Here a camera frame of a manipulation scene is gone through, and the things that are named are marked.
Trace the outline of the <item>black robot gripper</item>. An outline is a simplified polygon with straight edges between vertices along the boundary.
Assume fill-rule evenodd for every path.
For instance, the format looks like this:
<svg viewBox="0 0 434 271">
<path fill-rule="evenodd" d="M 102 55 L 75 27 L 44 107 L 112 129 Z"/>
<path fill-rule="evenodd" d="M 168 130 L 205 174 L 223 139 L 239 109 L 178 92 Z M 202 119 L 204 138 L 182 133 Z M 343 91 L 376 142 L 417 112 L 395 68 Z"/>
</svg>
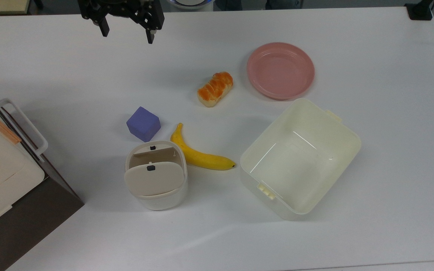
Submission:
<svg viewBox="0 0 434 271">
<path fill-rule="evenodd" d="M 99 26 L 104 37 L 110 32 L 107 15 L 130 18 L 146 29 L 149 44 L 153 44 L 156 30 L 161 30 L 164 14 L 159 0 L 78 0 L 83 19 Z"/>
</svg>

